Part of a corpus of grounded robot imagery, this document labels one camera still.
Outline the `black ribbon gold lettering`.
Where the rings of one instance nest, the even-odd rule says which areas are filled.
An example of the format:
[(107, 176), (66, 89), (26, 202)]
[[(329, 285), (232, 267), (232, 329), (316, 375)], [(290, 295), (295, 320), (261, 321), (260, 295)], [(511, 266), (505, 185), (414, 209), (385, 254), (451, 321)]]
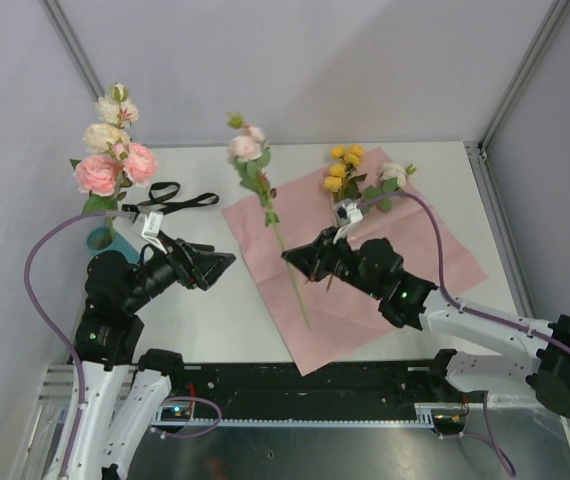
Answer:
[(176, 201), (181, 190), (178, 182), (155, 182), (148, 190), (148, 199), (135, 204), (123, 204), (124, 212), (140, 214), (158, 212), (169, 215), (185, 209), (203, 208), (217, 205), (220, 197), (213, 192), (205, 192), (185, 201)]

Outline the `yellow rose stem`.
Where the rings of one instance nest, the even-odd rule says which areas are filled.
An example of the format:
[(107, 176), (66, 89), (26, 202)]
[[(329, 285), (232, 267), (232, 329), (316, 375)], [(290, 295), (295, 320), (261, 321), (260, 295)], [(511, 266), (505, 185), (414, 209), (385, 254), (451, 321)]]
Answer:
[(361, 197), (359, 186), (367, 175), (358, 169), (362, 166), (364, 155), (365, 149), (359, 144), (337, 145), (331, 149), (332, 164), (327, 169), (322, 187), (330, 193), (334, 203)]

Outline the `white rose stem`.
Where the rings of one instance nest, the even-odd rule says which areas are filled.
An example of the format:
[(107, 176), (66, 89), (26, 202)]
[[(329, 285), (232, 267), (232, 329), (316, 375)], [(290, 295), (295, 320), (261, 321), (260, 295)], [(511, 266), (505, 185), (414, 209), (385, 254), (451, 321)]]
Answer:
[(363, 201), (371, 201), (384, 194), (404, 190), (409, 178), (418, 170), (414, 164), (403, 166), (396, 162), (382, 164), (376, 174), (376, 181), (362, 192)]

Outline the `pale pink rose stem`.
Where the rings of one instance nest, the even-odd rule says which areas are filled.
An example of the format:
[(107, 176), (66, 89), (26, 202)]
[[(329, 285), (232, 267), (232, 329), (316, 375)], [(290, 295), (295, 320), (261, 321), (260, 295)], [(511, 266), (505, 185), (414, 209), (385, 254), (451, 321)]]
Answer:
[(281, 256), (286, 251), (286, 245), (280, 229), (280, 218), (274, 207), (276, 189), (272, 187), (265, 173), (271, 161), (271, 146), (263, 130), (248, 124), (240, 112), (228, 112), (226, 123), (236, 131), (235, 136), (228, 143), (228, 162), (238, 174), (240, 185), (253, 192), (259, 200), (264, 212), (264, 224), (274, 231), (280, 250), (280, 262), (288, 273), (305, 325), (311, 329), (311, 321), (293, 268)]

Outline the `green flower stem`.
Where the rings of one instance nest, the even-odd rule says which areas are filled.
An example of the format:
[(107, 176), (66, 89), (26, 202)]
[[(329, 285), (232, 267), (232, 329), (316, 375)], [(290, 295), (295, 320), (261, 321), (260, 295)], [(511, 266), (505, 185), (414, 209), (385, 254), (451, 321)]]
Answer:
[(84, 214), (115, 211), (132, 187), (150, 184), (158, 169), (152, 151), (132, 140), (128, 129), (139, 120), (130, 89), (115, 83), (94, 103), (98, 121), (83, 133), (87, 155), (70, 161)]

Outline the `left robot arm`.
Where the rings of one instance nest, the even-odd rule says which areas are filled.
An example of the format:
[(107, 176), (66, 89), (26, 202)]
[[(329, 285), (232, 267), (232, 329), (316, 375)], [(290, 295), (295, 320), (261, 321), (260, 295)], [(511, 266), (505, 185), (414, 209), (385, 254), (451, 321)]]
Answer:
[(164, 237), (138, 263), (108, 250), (87, 268), (85, 310), (75, 334), (70, 410), (48, 479), (124, 479), (165, 399), (186, 387), (181, 354), (150, 349), (135, 361), (137, 313), (170, 286), (208, 290), (235, 256)]

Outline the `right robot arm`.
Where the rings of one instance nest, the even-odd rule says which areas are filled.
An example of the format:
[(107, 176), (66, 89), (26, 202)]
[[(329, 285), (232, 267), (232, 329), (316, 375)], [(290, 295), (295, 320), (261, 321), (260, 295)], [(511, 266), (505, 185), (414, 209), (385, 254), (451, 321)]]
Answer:
[(281, 256), (312, 282), (332, 275), (369, 295), (398, 328), (446, 334), (493, 351), (489, 364), (500, 386), (522, 378), (542, 406), (570, 419), (570, 316), (550, 322), (484, 311), (407, 272), (388, 240), (368, 240), (354, 250), (336, 232), (327, 228)]

